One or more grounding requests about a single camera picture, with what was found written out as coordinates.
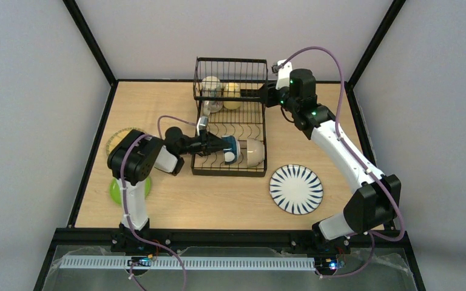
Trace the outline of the black wire dish rack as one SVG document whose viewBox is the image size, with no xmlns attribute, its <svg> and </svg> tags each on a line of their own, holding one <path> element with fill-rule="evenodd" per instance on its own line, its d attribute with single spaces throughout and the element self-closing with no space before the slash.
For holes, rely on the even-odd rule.
<svg viewBox="0 0 466 291">
<path fill-rule="evenodd" d="M 222 96 L 206 98 L 201 95 L 201 82 L 207 76 L 216 76 L 223 83 L 234 82 L 240 85 L 241 98 L 230 101 L 241 101 L 237 110 L 223 108 L 209 115 L 208 130 L 218 136 L 232 135 L 240 143 L 241 154 L 234 164 L 226 165 L 222 152 L 209 156 L 192 155 L 191 170 L 200 176 L 243 176 L 263 177 L 266 174 L 267 162 L 264 160 L 254 168 L 247 167 L 246 140 L 253 138 L 266 146 L 265 105 L 259 96 L 259 88 L 267 83 L 268 63 L 265 59 L 198 57 L 195 62 L 193 96 L 198 115 L 203 114 L 203 101 L 207 99 L 226 101 Z"/>
</svg>

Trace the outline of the small blue rimmed bowl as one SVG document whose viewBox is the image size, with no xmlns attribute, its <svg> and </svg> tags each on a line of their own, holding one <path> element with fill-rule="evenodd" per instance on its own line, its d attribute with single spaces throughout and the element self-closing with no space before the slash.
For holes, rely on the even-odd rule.
<svg viewBox="0 0 466 291">
<path fill-rule="evenodd" d="M 223 135 L 222 140 L 228 143 L 228 147 L 223 149 L 223 157 L 226 165 L 237 162 L 241 154 L 240 143 L 238 139 L 232 135 Z"/>
</svg>

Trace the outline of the white ceramic bowl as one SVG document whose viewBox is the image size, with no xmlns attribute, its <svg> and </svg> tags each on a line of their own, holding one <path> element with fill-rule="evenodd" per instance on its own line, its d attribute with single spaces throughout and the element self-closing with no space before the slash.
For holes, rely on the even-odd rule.
<svg viewBox="0 0 466 291">
<path fill-rule="evenodd" d="M 259 140 L 248 138 L 246 140 L 247 167 L 257 167 L 265 160 L 265 145 Z"/>
</svg>

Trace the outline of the beige patterned mug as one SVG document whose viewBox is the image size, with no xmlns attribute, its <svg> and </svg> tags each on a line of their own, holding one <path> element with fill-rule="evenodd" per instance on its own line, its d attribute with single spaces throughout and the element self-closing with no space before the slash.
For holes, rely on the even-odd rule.
<svg viewBox="0 0 466 291">
<path fill-rule="evenodd" d="M 218 98 L 222 96 L 223 83 L 216 76 L 207 76 L 201 82 L 201 95 L 206 98 Z M 223 108 L 223 102 L 207 99 L 203 101 L 203 115 L 209 116 Z"/>
</svg>

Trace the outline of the yellow cup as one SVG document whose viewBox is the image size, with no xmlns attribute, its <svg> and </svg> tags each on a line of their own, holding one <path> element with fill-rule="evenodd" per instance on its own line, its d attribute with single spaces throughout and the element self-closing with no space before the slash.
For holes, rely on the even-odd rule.
<svg viewBox="0 0 466 291">
<path fill-rule="evenodd" d="M 224 108 L 228 110 L 237 110 L 241 107 L 241 101 L 230 101 L 231 98 L 241 98 L 240 85 L 234 82 L 226 83 L 223 86 L 223 97 L 227 98 L 223 101 Z"/>
</svg>

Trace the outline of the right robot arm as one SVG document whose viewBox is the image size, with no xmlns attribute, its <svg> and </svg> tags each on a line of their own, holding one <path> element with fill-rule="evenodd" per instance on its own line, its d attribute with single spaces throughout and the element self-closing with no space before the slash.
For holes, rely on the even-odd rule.
<svg viewBox="0 0 466 291">
<path fill-rule="evenodd" d="M 352 197 L 342 212 L 317 222 L 312 229 L 323 241 L 364 233 L 397 218 L 401 183 L 385 175 L 354 146 L 333 112 L 317 102 L 316 79 L 308 69 L 275 65 L 277 80 L 259 92 L 267 107 L 279 105 L 292 116 L 295 127 L 317 144 L 349 184 Z"/>
</svg>

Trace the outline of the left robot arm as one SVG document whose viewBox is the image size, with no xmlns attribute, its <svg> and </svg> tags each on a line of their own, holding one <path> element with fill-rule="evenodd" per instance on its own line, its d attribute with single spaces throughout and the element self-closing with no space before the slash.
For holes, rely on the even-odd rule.
<svg viewBox="0 0 466 291">
<path fill-rule="evenodd" d="M 231 147 L 231 142 L 206 129 L 200 129 L 195 136 L 187 136 L 180 128 L 170 127 L 164 139 L 131 130 L 107 160 L 121 190 L 121 224 L 130 230 L 142 230 L 149 224 L 144 202 L 145 184 L 153 168 L 175 176 L 184 165 L 182 155 L 208 156 Z"/>
</svg>

